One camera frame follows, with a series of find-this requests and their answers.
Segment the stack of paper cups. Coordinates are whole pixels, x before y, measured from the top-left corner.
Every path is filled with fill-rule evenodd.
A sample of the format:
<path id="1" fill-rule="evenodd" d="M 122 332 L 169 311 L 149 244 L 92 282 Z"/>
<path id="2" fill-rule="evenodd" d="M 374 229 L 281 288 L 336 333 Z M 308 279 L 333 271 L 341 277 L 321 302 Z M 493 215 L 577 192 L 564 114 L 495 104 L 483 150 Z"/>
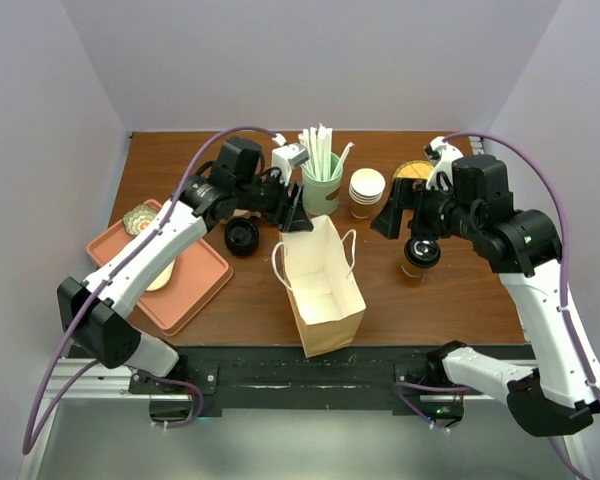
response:
<path id="1" fill-rule="evenodd" d="M 350 179 L 350 212 L 358 219 L 368 218 L 386 187 L 384 176 L 372 168 L 356 170 Z"/>

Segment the black cup lid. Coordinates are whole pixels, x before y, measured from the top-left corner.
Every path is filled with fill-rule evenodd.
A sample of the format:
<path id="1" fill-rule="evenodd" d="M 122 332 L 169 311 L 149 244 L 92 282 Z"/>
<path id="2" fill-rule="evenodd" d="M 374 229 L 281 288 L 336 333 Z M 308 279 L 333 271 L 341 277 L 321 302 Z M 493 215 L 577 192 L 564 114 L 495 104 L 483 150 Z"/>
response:
<path id="1" fill-rule="evenodd" d="M 435 240 L 412 237 L 405 244 L 404 254 L 411 265 L 428 269 L 439 262 L 441 250 Z"/>

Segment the brown paper bag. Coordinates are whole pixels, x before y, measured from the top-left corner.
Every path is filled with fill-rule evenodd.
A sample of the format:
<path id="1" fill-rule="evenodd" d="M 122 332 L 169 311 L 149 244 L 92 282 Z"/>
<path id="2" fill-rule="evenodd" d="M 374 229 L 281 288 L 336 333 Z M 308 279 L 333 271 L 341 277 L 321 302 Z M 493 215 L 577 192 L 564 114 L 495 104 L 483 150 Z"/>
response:
<path id="1" fill-rule="evenodd" d="M 339 233 L 327 215 L 311 222 L 310 232 L 281 233 L 271 253 L 307 358 L 351 345 L 366 311 L 354 276 L 357 232 Z"/>

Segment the cardboard cup carrier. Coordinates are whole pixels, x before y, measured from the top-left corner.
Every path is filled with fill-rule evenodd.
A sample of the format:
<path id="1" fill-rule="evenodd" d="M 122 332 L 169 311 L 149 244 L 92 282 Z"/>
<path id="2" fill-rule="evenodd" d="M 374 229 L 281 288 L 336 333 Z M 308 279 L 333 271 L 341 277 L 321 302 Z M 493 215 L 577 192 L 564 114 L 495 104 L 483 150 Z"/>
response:
<path id="1" fill-rule="evenodd" d="M 236 209 L 232 215 L 232 218 L 244 218 L 244 219 L 261 218 L 261 217 L 262 217 L 262 215 L 259 212 L 249 211 L 249 210 L 241 210 L 241 209 Z"/>

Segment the single brown paper cup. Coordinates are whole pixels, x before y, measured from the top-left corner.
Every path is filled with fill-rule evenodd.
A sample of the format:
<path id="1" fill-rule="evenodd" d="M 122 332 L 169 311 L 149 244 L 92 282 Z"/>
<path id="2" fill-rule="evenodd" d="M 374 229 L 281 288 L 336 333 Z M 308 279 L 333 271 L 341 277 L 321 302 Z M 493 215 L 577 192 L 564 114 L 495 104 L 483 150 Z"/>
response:
<path id="1" fill-rule="evenodd" d="M 401 264 L 401 270 L 403 273 L 413 279 L 421 279 L 424 276 L 425 269 L 419 267 L 418 265 L 412 264 L 408 260 L 404 260 Z"/>

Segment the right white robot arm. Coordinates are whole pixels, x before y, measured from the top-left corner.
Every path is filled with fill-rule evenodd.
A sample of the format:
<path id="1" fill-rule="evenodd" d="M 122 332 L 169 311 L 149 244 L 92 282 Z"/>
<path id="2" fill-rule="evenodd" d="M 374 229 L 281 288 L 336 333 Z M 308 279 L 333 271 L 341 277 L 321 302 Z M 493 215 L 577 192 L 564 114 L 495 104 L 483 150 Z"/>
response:
<path id="1" fill-rule="evenodd" d="M 473 155 L 431 181 L 397 177 L 372 229 L 398 238 L 406 210 L 413 213 L 406 260 L 425 270 L 440 259 L 439 239 L 469 241 L 511 296 L 537 362 L 520 367 L 451 341 L 427 355 L 429 389 L 489 395 L 534 437 L 573 435 L 591 425 L 600 413 L 600 364 L 587 341 L 577 349 L 569 335 L 584 332 L 560 284 L 562 244 L 546 214 L 515 208 L 505 163 Z"/>

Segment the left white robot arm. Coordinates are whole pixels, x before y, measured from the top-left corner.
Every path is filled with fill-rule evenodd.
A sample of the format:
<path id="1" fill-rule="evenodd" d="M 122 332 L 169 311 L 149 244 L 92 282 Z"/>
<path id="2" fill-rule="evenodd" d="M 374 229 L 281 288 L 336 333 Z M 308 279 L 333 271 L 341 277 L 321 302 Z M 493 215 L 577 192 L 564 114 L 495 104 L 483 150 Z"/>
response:
<path id="1" fill-rule="evenodd" d="M 128 366 L 151 374 L 165 392 L 187 380 L 182 356 L 167 342 L 140 332 L 127 321 L 150 283 L 186 248 L 202 239 L 235 210 L 257 212 L 283 233 L 313 228 L 303 206 L 303 186 L 291 180 L 309 154 L 298 143 L 272 152 L 272 165 L 258 167 L 259 144 L 226 140 L 216 160 L 181 181 L 155 219 L 107 264 L 57 289 L 65 336 L 103 366 Z"/>

